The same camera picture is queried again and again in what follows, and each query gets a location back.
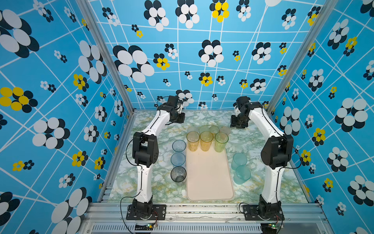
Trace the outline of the frosted pink glass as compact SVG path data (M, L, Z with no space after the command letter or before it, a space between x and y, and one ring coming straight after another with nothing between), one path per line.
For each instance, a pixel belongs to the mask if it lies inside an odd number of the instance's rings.
M223 126L223 127L220 128L220 132L225 133L227 135L230 135L231 129L227 126Z

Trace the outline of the green clear glass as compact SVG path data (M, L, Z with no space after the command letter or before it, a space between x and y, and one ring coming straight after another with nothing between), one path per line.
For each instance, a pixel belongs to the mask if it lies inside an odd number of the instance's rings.
M221 153L225 150L226 144L229 140L229 136L224 132L219 132L215 135L215 146L216 152Z

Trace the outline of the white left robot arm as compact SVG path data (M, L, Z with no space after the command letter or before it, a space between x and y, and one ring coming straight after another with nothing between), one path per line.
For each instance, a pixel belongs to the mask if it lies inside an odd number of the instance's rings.
M159 157L158 136L168 123L183 123L185 114L179 102L163 103L157 108L150 124L132 139L132 157L137 167L137 192L132 202L136 214L149 217L153 209L152 173Z

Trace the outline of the yellow glass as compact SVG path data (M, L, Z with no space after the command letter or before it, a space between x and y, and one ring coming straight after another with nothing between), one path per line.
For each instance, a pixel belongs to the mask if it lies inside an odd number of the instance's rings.
M200 135L196 131L191 131L187 134L187 141L188 141L188 149L191 152L195 152L198 149Z
M204 131L200 134L201 150L207 152L212 144L213 134L210 131Z

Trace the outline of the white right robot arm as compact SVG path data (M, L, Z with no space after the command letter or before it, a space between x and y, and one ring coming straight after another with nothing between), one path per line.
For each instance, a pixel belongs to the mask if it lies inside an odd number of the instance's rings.
M270 120L263 105L251 101L249 97L237 98L235 114L231 116L230 126L238 129L248 127L249 121L255 123L266 143L261 151L261 159L266 166L265 184L260 195L258 214L262 219L278 217L284 220L281 209L280 187L283 170L291 160L294 139L283 133Z

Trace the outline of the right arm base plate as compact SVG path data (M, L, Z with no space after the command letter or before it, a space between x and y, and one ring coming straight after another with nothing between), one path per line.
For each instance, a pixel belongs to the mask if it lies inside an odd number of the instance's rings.
M265 205L243 205L241 212L244 214L246 221L284 221L284 214L277 204Z

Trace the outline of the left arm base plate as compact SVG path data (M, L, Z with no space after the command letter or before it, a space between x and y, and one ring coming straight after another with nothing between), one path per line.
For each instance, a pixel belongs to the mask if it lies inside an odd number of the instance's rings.
M126 220L165 220L167 206L164 204L154 204L152 207L134 207L130 204L127 208Z

